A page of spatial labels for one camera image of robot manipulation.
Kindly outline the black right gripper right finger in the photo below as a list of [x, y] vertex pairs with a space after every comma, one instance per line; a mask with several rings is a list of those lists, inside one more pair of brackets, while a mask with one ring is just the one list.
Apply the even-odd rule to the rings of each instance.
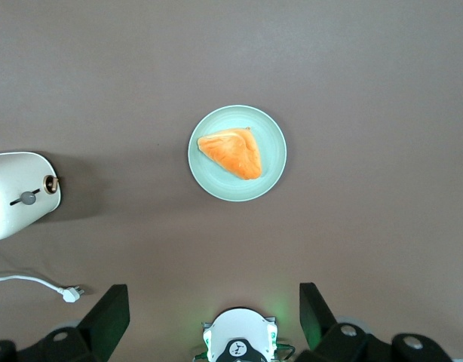
[[299, 320], [308, 349], [297, 361], [451, 361], [427, 336], [400, 333], [386, 343], [358, 325], [339, 323], [312, 282], [299, 285]]

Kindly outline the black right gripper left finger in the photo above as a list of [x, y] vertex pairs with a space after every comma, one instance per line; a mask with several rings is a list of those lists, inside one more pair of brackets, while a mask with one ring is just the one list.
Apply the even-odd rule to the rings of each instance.
[[20, 351], [0, 340], [0, 361], [108, 361], [129, 324], [127, 285], [114, 284], [75, 327], [56, 329]]

